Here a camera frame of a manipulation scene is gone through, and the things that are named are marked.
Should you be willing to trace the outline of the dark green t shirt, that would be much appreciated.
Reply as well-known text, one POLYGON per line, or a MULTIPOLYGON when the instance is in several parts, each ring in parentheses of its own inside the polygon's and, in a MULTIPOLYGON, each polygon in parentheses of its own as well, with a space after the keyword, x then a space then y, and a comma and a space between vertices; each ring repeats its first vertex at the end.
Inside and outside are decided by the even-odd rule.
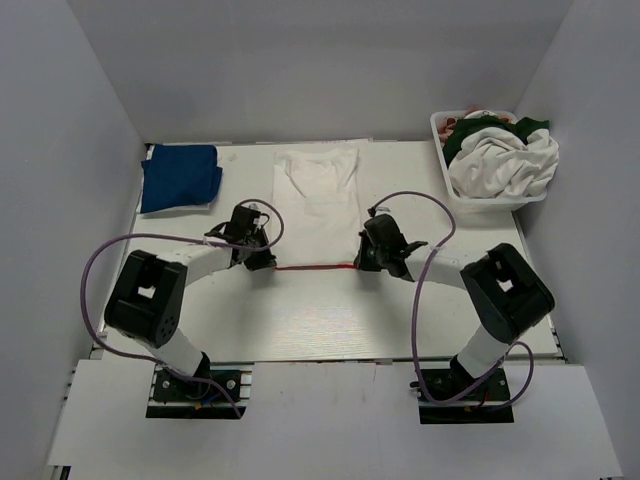
POLYGON ((460 119, 455 123, 452 133, 448 136, 442 146, 445 159, 453 159, 461 150, 461 145, 465 138, 486 128, 505 130, 526 143, 527 138, 534 131, 539 129, 549 129, 550 122, 548 120, 539 121, 529 117, 524 117, 516 123, 511 123, 493 115, 482 115, 476 118, 460 119))

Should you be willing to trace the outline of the cream white t shirt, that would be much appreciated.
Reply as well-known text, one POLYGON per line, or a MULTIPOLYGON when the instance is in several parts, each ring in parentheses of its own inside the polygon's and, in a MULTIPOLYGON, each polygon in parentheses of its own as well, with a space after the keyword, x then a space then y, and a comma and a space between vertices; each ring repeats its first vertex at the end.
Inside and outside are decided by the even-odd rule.
POLYGON ((486 128, 465 138, 457 155, 445 161, 463 198, 538 196, 559 165, 559 144, 550 128, 534 131, 526 143, 505 130, 486 128))

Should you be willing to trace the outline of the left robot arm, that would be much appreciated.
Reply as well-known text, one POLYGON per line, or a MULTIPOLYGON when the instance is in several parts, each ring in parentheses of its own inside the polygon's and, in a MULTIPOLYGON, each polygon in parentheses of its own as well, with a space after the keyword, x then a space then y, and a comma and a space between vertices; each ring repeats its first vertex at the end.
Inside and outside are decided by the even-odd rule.
POLYGON ((212 377, 209 357, 179 328, 186 288, 238 265, 249 271, 275 267, 265 230, 269 220, 256 205, 240 204, 230 220, 181 248, 161 254, 133 251, 117 277, 104 313, 106 325, 142 345, 177 377, 177 387, 188 398, 205 396, 212 377))

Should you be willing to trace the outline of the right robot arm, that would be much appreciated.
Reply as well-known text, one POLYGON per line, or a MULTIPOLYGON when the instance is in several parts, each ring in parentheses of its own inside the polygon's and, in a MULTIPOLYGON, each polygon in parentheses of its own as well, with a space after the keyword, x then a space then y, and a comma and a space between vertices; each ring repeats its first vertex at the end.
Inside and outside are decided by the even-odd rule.
POLYGON ((523 334, 555 308, 555 299, 519 251, 500 243, 486 252, 463 252, 408 242, 389 214, 372 217, 359 233, 354 260, 364 272, 386 272, 415 285, 412 304, 412 355, 417 355, 417 316, 425 283, 467 293, 479 327, 450 362, 449 384, 459 396, 472 399, 488 385, 488 372, 523 334))

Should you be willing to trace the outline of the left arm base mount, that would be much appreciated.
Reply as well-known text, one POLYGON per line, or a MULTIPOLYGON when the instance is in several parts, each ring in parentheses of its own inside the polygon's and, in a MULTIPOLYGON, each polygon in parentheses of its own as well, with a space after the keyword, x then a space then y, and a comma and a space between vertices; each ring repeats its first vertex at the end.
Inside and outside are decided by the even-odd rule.
POLYGON ((233 400, 240 415, 218 388, 187 384, 155 368, 146 408, 150 419, 239 420, 248 406, 253 366, 213 364, 210 377, 233 400))

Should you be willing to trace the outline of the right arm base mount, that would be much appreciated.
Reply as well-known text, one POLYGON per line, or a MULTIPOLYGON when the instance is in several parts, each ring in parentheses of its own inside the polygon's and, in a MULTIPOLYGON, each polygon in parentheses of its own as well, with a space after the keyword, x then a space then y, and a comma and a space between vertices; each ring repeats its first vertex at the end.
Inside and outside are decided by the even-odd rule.
MULTIPOLYGON (((445 401, 462 391, 453 383, 448 368, 422 369, 430 394, 439 401, 445 401)), ((420 389, 417 380, 409 385, 418 394, 418 413, 421 425, 475 425, 512 424, 514 414, 511 406, 499 408, 511 398, 511 392, 503 368, 498 368, 483 384, 462 399, 447 405, 430 402, 420 389)))

